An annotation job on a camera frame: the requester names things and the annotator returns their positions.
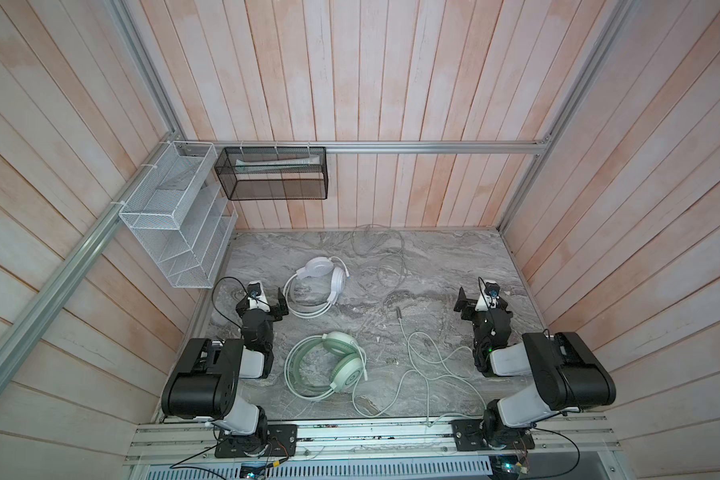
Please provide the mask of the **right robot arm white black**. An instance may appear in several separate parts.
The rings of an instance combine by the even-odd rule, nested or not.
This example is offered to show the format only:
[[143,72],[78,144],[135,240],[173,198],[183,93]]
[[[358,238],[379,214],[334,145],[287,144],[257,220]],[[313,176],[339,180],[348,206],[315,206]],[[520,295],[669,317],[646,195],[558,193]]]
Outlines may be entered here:
[[531,430],[539,422],[615,401],[611,375],[577,333],[524,333],[511,345],[513,312],[498,284],[482,285],[476,299],[460,289],[454,311],[472,324],[479,373],[532,378],[524,389],[489,402],[481,418],[451,421],[457,450],[533,449]]

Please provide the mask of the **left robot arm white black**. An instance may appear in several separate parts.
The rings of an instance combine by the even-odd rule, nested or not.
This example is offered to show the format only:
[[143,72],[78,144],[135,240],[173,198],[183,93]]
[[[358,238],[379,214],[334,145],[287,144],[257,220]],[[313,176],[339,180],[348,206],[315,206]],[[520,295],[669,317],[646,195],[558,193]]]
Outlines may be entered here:
[[263,294],[251,294],[236,306],[241,336],[214,341],[192,338],[171,371],[161,395],[168,417],[208,423],[234,453],[271,453],[271,435],[263,408],[242,398],[239,383],[265,379],[274,362],[273,324],[289,313],[281,291],[270,305]]

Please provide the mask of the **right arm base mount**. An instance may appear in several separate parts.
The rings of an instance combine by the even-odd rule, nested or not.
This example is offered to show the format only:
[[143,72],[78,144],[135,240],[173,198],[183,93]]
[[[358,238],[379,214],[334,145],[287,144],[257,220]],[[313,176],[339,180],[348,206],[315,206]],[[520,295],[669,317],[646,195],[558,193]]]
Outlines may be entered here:
[[527,428],[510,428],[500,420],[459,419],[450,422],[458,451],[532,450],[535,441]]

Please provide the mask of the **white headphones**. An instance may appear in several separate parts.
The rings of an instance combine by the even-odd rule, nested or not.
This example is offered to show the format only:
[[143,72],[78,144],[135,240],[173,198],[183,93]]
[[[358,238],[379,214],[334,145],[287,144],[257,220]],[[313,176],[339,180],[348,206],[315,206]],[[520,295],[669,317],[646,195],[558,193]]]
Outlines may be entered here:
[[316,319],[337,304],[350,278],[338,256],[317,256],[286,281],[283,293],[289,311],[300,319]]

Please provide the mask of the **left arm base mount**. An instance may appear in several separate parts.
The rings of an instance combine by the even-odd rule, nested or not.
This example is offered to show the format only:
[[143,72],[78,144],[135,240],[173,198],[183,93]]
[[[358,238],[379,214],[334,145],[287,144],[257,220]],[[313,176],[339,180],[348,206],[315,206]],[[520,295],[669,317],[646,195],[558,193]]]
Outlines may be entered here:
[[214,455],[234,459],[290,458],[295,455],[297,438],[296,424],[261,424],[251,435],[222,434]]

